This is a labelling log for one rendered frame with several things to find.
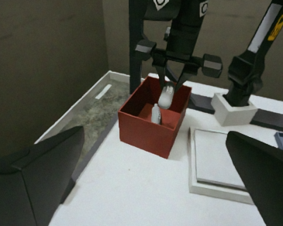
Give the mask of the red-brown open box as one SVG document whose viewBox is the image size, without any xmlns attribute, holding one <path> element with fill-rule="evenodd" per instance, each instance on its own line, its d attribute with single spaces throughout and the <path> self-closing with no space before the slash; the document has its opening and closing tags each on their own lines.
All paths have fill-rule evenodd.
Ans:
<svg viewBox="0 0 283 226">
<path fill-rule="evenodd" d="M 147 76 L 118 110 L 119 139 L 168 159 L 184 120 L 192 87 L 182 85 L 174 94 L 168 109 L 158 105 L 161 92 L 159 78 Z M 151 122 L 155 104 L 160 108 L 160 125 Z"/>
</svg>

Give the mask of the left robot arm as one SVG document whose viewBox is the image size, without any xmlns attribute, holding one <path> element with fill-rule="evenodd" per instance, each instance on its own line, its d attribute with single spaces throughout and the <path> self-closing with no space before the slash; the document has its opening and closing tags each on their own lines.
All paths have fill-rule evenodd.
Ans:
<svg viewBox="0 0 283 226">
<path fill-rule="evenodd" d="M 201 26 L 209 0 L 134 0 L 139 20 L 170 22 Z M 228 80 L 232 82 L 222 96 L 230 107 L 249 106 L 251 94 L 264 85 L 264 57 L 283 27 L 283 0 L 271 0 L 245 52 L 232 59 Z"/>
</svg>

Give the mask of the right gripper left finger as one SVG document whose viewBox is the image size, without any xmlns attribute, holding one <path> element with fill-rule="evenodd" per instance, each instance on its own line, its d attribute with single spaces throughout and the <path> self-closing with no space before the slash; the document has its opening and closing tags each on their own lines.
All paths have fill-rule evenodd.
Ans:
<svg viewBox="0 0 283 226">
<path fill-rule="evenodd" d="M 0 158 L 0 226 L 49 226 L 84 142 L 74 126 Z"/>
</svg>

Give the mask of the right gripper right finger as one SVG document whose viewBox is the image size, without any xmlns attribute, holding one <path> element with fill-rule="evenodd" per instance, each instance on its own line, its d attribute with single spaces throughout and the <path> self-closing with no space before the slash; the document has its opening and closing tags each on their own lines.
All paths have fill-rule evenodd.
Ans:
<svg viewBox="0 0 283 226">
<path fill-rule="evenodd" d="M 283 226 L 283 150 L 237 131 L 226 149 L 266 226 Z"/>
</svg>

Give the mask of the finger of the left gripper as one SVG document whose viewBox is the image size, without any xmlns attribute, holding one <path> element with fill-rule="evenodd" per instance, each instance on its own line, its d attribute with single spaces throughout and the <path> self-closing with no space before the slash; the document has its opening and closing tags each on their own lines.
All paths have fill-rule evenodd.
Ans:
<svg viewBox="0 0 283 226">
<path fill-rule="evenodd" d="M 160 64 L 156 64 L 156 63 L 152 63 L 152 65 L 151 65 L 152 67 L 155 67 L 156 70 L 157 70 L 161 90 L 163 90 L 163 87 L 164 87 L 166 69 L 167 69 L 167 61 L 168 60 L 165 61 L 164 65 L 160 65 Z"/>
<path fill-rule="evenodd" d="M 183 85 L 183 83 L 185 81 L 187 81 L 190 77 L 196 77 L 197 73 L 198 73 L 198 71 L 194 72 L 194 71 L 186 70 L 186 66 L 184 65 L 183 70 L 181 72 L 181 75 L 180 75 L 178 82 L 175 86 L 174 94 L 179 90 L 179 88 Z"/>
</svg>

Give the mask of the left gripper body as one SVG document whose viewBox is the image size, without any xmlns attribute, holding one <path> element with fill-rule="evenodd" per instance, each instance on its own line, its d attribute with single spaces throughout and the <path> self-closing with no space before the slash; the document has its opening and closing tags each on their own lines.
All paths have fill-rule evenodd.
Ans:
<svg viewBox="0 0 283 226">
<path fill-rule="evenodd" d="M 219 78 L 223 71 L 220 56 L 206 53 L 203 58 L 192 56 L 200 29 L 201 26 L 187 26 L 172 20 L 165 50 L 156 48 L 155 42 L 142 39 L 134 46 L 133 58 L 147 61 L 153 56 L 153 63 L 160 65 L 166 60 L 185 63 L 186 70 L 197 72 L 201 67 L 205 76 Z"/>
</svg>

